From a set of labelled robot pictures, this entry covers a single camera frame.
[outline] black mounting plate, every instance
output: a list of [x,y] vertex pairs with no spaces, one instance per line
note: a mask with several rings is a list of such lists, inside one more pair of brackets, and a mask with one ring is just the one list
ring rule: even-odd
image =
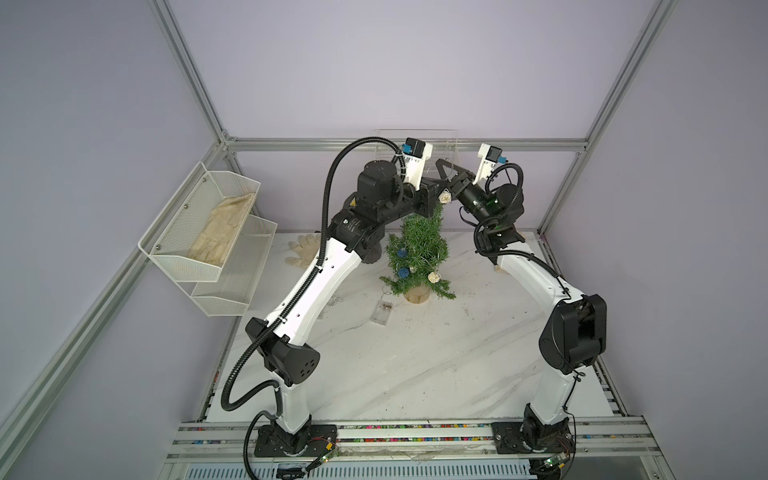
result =
[[[494,422],[491,424],[493,442],[496,444],[496,453],[499,455],[531,453],[531,450],[525,446],[522,426],[523,422]],[[557,442],[544,450],[546,453],[562,451],[562,446]]]
[[[332,443],[336,443],[336,426],[335,425],[311,425],[310,426],[310,438],[323,437],[325,440],[330,439]],[[298,455],[288,455],[282,448],[283,442],[275,433],[275,428],[272,425],[263,425],[259,427],[259,436],[256,439],[256,449],[253,452],[256,457],[319,457],[328,452],[326,446],[328,442],[321,442],[316,440],[314,442],[308,442],[306,448]]]

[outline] white metal basket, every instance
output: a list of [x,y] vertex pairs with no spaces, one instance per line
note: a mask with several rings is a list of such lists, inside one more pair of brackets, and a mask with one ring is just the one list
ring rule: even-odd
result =
[[198,283],[190,297],[208,315],[245,313],[264,270],[277,223],[249,215],[218,282]]
[[[187,258],[192,244],[205,228],[210,212],[227,197],[241,197],[254,194],[248,205],[253,208],[260,183],[229,171],[208,171],[197,181],[192,193],[184,202],[152,250],[144,251],[150,259],[163,270],[174,282],[216,282],[223,271],[223,266]],[[237,235],[243,228],[240,225]],[[230,247],[224,257],[223,265],[234,249]]]
[[259,283],[277,223],[246,215],[222,266],[187,257],[205,228],[211,211],[228,197],[253,194],[253,208],[260,183],[229,171],[209,171],[198,164],[190,176],[200,175],[165,230],[157,236],[150,227],[139,240],[139,249],[174,281],[208,316],[245,313]]

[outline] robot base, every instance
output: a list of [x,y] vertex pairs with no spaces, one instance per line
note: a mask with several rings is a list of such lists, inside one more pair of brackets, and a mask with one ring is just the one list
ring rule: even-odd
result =
[[557,453],[563,447],[558,437],[569,439],[571,430],[566,417],[554,425],[543,425],[531,410],[531,404],[525,406],[522,422],[495,422],[491,424],[496,453]]
[[319,457],[328,452],[328,442],[310,442],[310,439],[322,438],[328,442],[336,443],[335,425],[312,425],[312,417],[307,420],[304,427],[291,435],[275,422],[259,427],[259,436],[256,439],[256,449],[253,454],[256,457]]

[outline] tree pot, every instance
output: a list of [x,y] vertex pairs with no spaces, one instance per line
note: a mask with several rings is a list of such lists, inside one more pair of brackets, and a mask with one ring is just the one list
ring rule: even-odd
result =
[[403,294],[403,296],[408,300],[410,303],[424,303],[429,298],[429,293],[432,292],[432,289],[428,286],[419,285],[414,286],[407,292]]

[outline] vent grille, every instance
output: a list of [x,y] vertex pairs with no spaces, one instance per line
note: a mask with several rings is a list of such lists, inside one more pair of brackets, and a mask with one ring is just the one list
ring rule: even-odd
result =
[[[253,472],[262,480],[274,480],[280,465],[295,465],[289,462],[251,464]],[[432,462],[331,462],[312,470],[307,478],[371,478],[388,480],[394,478],[440,478],[441,480],[495,480],[536,478],[529,472],[527,460],[435,460]],[[199,478],[248,478],[242,465],[232,463],[194,464],[187,470],[188,480]]]

